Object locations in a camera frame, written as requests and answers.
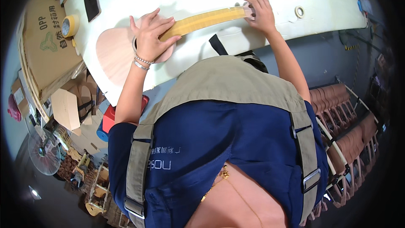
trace white workbench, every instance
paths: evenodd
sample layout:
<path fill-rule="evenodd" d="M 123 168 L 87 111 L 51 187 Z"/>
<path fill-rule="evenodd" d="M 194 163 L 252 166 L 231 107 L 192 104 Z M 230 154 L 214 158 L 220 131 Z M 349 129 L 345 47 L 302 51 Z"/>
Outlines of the white workbench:
<path fill-rule="evenodd" d="M 367 18 L 360 12 L 357 0 L 269 0 L 275 14 L 277 30 L 284 39 L 292 39 L 327 31 L 364 28 Z M 96 55 L 96 41 L 100 33 L 114 27 L 129 26 L 129 15 L 135 20 L 160 7 L 160 14 L 176 20 L 199 13 L 242 5 L 243 0 L 99 0 L 101 14 L 88 23 L 84 0 L 67 0 L 67 15 L 77 14 L 80 26 L 74 39 L 87 68 L 109 102 L 117 105 L 122 87 L 114 85 L 104 74 Z M 305 10 L 304 18 L 297 18 L 296 6 Z M 172 57 L 149 70 L 144 91 L 179 76 L 195 62 L 216 56 L 208 40 L 217 34 L 229 54 L 268 45 L 265 37 L 251 29 L 245 20 L 233 20 L 185 35 Z"/>

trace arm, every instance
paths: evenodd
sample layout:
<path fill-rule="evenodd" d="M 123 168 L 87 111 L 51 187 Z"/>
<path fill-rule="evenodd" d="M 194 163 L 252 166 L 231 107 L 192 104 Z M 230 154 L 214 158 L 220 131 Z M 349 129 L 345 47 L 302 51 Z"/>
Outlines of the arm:
<path fill-rule="evenodd" d="M 134 18 L 130 16 L 131 29 L 136 36 L 137 54 L 148 62 L 155 61 L 161 53 L 181 38 L 181 36 L 173 36 L 165 42 L 159 41 L 158 37 L 175 23 L 173 17 L 153 21 L 159 10 L 158 8 L 149 13 L 142 21 L 140 28 L 135 25 Z M 136 62 L 149 69 L 149 64 L 138 60 Z M 134 63 L 131 64 L 131 69 L 115 109 L 115 124 L 127 122 L 138 125 L 146 73 L 147 70 L 136 66 Z"/>
<path fill-rule="evenodd" d="M 308 85 L 300 65 L 295 59 L 286 41 L 275 27 L 274 14 L 268 0 L 246 0 L 256 11 L 256 20 L 245 18 L 249 25 L 264 33 L 276 58 L 280 78 L 291 82 L 297 92 L 311 103 Z"/>

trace bracelet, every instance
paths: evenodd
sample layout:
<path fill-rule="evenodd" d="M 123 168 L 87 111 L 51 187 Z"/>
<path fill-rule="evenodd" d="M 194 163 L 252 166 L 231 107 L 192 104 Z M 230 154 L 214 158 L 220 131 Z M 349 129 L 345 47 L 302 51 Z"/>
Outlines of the bracelet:
<path fill-rule="evenodd" d="M 138 57 L 138 54 L 135 53 L 135 58 L 138 59 L 139 61 L 141 61 L 142 63 L 147 63 L 149 65 L 151 65 L 153 62 L 148 62 L 146 60 L 143 60 L 142 58 Z"/>
<path fill-rule="evenodd" d="M 140 63 L 138 63 L 138 62 L 135 61 L 135 60 L 134 60 L 134 64 L 135 64 L 136 66 L 138 66 L 139 68 L 144 69 L 145 71 L 148 71 L 148 70 L 149 70 L 149 68 L 143 67 L 142 65 L 140 65 Z"/>

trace unfinished ukulele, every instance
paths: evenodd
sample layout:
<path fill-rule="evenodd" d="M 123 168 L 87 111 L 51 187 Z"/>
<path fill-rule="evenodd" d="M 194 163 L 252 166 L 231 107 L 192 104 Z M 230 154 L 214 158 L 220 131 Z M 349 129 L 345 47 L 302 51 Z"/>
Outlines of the unfinished ukulele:
<path fill-rule="evenodd" d="M 198 14 L 176 21 L 168 31 L 159 37 L 159 40 L 164 42 L 174 35 L 183 36 L 195 30 L 239 18 L 247 17 L 254 20 L 255 16 L 254 8 L 251 5 Z M 144 16 L 136 21 L 137 27 L 140 27 L 143 18 Z M 152 22 L 159 19 L 162 19 L 162 17 L 157 15 Z M 96 53 L 101 68 L 107 78 L 117 86 L 122 87 L 128 76 L 131 63 L 134 60 L 134 53 L 136 52 L 135 40 L 136 38 L 130 27 L 107 29 L 97 39 Z M 176 44 L 173 44 L 155 60 L 155 63 L 166 61 L 173 53 L 175 47 Z"/>

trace apron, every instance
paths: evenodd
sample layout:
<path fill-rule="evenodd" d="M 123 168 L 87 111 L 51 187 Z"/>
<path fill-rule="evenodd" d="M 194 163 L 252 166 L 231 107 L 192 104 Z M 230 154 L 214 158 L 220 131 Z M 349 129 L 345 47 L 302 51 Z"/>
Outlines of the apron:
<path fill-rule="evenodd" d="M 301 222 L 315 205 L 320 169 L 317 167 L 312 122 L 295 87 L 279 77 L 260 72 L 243 58 L 218 56 L 195 63 L 179 76 L 164 98 L 139 123 L 126 175 L 125 209 L 137 228 L 144 228 L 144 181 L 153 145 L 155 122 L 170 109 L 195 100 L 218 100 L 274 106 L 290 113 L 291 131 L 302 161 L 303 209 Z"/>

